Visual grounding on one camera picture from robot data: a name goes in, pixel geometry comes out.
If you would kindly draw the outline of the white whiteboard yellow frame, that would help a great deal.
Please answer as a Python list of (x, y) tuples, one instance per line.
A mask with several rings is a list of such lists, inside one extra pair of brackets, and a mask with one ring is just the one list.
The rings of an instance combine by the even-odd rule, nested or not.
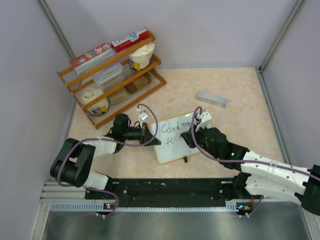
[(152, 123), (149, 130), (161, 141), (161, 145), (155, 145), (154, 150), (160, 164), (166, 164), (183, 157), (198, 154), (197, 148), (189, 148), (182, 138), (176, 139), (181, 133), (191, 127), (192, 113), (178, 115), (158, 123)]

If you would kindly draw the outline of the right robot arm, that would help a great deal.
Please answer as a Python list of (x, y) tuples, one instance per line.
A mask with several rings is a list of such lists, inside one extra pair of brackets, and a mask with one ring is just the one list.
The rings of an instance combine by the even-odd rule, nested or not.
[(320, 214), (320, 167), (298, 167), (263, 157), (248, 148), (228, 141), (216, 127), (189, 129), (180, 134), (187, 146), (225, 168), (239, 171), (233, 179), (233, 192), (287, 200), (311, 214)]

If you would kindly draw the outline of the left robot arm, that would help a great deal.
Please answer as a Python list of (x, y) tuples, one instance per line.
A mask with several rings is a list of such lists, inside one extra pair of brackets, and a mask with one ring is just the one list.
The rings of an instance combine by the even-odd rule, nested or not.
[(142, 122), (148, 114), (143, 111), (138, 126), (131, 126), (128, 115), (116, 115), (110, 131), (101, 138), (88, 138), (83, 141), (68, 138), (50, 167), (50, 176), (63, 186), (88, 188), (102, 198), (109, 198), (114, 187), (111, 178), (92, 170), (95, 157), (118, 153), (126, 141), (138, 141), (140, 146), (158, 146), (161, 141), (150, 131), (148, 124)]

